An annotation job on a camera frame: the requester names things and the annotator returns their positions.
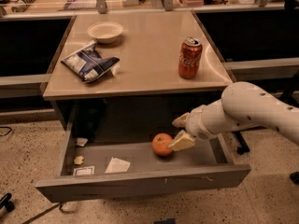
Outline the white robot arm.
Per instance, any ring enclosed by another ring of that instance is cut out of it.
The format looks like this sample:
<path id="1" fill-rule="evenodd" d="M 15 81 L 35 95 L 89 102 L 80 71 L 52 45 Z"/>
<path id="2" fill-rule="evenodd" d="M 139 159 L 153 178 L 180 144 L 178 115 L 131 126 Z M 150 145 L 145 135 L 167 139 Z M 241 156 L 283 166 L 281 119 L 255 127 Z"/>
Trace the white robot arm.
<path id="1" fill-rule="evenodd" d="M 193 147 L 196 141 L 207 141 L 223 132 L 253 126 L 271 129 L 299 144 L 299 108 L 248 82 L 227 86 L 218 101 L 200 105 L 172 124 L 182 128 L 168 145 L 173 151 Z"/>

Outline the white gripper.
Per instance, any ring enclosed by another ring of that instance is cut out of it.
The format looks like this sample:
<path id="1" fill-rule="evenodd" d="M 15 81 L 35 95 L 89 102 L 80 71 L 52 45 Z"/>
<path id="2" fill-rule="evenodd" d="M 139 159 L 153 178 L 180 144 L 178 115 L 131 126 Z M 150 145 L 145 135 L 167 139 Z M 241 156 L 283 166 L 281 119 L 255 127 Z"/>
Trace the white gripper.
<path id="1" fill-rule="evenodd" d="M 180 151 L 193 147 L 195 138 L 209 140 L 214 138 L 217 133 L 214 126 L 217 124 L 215 109 L 212 105 L 200 105 L 190 113 L 186 112 L 172 121 L 172 125 L 177 128 L 184 128 L 167 146 L 173 151 Z"/>

